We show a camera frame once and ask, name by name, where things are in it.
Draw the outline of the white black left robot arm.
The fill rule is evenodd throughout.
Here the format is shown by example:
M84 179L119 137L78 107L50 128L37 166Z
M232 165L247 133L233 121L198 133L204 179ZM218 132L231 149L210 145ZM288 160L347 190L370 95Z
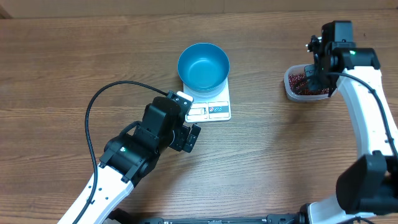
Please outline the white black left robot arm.
M98 173L60 219L60 223L103 223L156 166L168 148L191 152L200 127L184 125L193 98L182 93L158 96L146 106L142 121L126 126L107 142Z

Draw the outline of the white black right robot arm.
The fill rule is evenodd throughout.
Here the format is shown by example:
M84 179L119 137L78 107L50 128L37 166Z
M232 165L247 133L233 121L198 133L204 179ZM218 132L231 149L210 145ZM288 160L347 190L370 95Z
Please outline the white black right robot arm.
M356 46L350 21L324 24L307 49L314 70L302 80L305 88L340 92L358 147L358 160L339 176L335 194L307 207L309 223L349 223L397 212L397 126L375 50Z

